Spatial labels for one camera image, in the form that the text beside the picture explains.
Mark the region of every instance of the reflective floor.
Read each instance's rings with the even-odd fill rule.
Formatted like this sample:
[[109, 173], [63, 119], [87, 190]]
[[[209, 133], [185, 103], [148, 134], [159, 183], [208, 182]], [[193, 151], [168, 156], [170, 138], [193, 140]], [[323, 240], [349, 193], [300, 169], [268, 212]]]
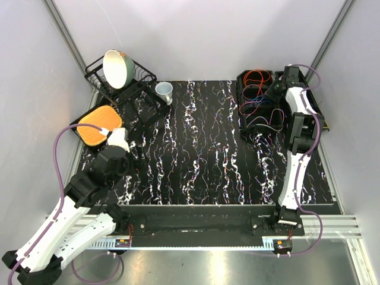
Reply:
[[[310, 247], [312, 240], [296, 240], [293, 252]], [[80, 268], [100, 251], [85, 251], [75, 259]], [[203, 251], [129, 251], [122, 255], [121, 270], [113, 285], [351, 285], [359, 284], [349, 250], [343, 240], [322, 240], [309, 254], [292, 258], [268, 258], [249, 252]], [[116, 260], [103, 256], [79, 271], [89, 281], [107, 279], [116, 268]], [[63, 271], [56, 285], [83, 284], [73, 275], [71, 266]]]

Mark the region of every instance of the marble pattern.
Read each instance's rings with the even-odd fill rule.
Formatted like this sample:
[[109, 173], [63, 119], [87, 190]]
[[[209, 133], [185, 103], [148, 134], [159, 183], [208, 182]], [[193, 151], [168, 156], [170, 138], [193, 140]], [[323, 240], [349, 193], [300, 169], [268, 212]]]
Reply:
[[[275, 203], [286, 171], [283, 133], [256, 132], [248, 141], [240, 136], [234, 81], [172, 84], [170, 113], [144, 134], [147, 173], [124, 177], [100, 202]], [[92, 158], [84, 147], [79, 169]], [[307, 168], [301, 200], [304, 204], [332, 203], [317, 152]]]

